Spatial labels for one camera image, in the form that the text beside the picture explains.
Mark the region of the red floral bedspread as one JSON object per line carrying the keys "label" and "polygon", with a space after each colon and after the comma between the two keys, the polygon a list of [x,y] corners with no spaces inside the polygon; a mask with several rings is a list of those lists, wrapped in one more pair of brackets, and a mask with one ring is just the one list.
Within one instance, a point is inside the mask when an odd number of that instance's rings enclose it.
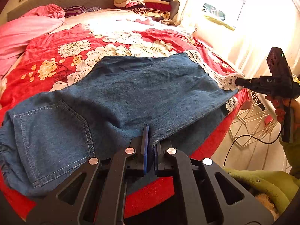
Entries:
{"label": "red floral bedspread", "polygon": [[[76,25],[30,41],[24,57],[3,81],[1,127],[5,114],[16,105],[42,92],[62,90],[83,79],[105,56],[170,57],[193,51],[212,72],[224,90],[224,79],[234,74],[229,63],[211,52],[204,43],[187,34],[135,23],[127,31]],[[210,157],[220,145],[239,109],[248,100],[238,91],[227,104],[228,114],[191,156]],[[8,187],[1,171],[1,191],[16,213],[26,218],[42,196],[29,197]]]}

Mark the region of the dark striped pillow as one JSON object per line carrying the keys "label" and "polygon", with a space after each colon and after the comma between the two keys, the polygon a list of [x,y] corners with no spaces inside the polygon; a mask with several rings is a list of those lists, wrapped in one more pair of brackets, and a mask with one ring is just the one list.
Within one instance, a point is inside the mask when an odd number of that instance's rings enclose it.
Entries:
{"label": "dark striped pillow", "polygon": [[63,8],[63,10],[64,10],[64,16],[68,18],[68,17],[77,16],[87,12],[99,11],[101,10],[101,8],[98,6],[94,6],[90,8],[87,8],[85,6],[71,6],[71,7]]}

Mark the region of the blue denim pants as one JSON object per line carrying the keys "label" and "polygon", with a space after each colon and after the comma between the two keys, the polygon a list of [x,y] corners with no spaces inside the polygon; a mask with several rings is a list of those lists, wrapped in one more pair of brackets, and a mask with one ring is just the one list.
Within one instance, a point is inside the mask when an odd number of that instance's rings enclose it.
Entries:
{"label": "blue denim pants", "polygon": [[224,90],[193,51],[170,57],[105,56],[79,82],[9,110],[1,127],[6,185],[28,197],[56,188],[89,158],[111,158],[150,127],[190,155],[228,114]]}

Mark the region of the stack of folded clothes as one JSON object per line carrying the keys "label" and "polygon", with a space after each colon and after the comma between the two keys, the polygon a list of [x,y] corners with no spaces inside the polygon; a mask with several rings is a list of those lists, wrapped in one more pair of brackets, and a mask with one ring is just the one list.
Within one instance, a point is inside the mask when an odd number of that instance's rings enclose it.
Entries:
{"label": "stack of folded clothes", "polygon": [[113,0],[118,9],[134,12],[165,25],[173,25],[179,2],[174,0]]}

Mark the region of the pink blanket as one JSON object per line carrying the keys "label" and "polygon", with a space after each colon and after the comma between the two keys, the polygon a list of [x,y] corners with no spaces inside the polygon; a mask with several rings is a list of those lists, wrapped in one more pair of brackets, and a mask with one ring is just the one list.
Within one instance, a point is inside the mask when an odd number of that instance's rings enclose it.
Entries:
{"label": "pink blanket", "polygon": [[65,11],[56,4],[36,7],[1,25],[1,76],[23,54],[29,42],[50,33],[65,21]]}

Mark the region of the green jacket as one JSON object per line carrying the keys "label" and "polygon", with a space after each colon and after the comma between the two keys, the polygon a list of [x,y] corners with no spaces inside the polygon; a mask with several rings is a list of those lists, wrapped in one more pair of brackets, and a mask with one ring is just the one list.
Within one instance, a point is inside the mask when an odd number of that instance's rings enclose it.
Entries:
{"label": "green jacket", "polygon": [[299,189],[299,132],[294,134],[293,143],[280,143],[291,165],[289,173],[225,169],[236,181],[257,192],[255,198],[271,212],[274,220],[285,211]]}

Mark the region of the cream curtain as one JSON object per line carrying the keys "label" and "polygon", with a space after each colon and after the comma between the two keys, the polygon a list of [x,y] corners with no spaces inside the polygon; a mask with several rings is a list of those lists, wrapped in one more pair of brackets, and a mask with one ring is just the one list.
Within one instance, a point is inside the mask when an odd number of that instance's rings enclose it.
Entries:
{"label": "cream curtain", "polygon": [[235,64],[247,78],[269,73],[266,57],[282,48],[299,75],[299,0],[175,0],[174,22]]}

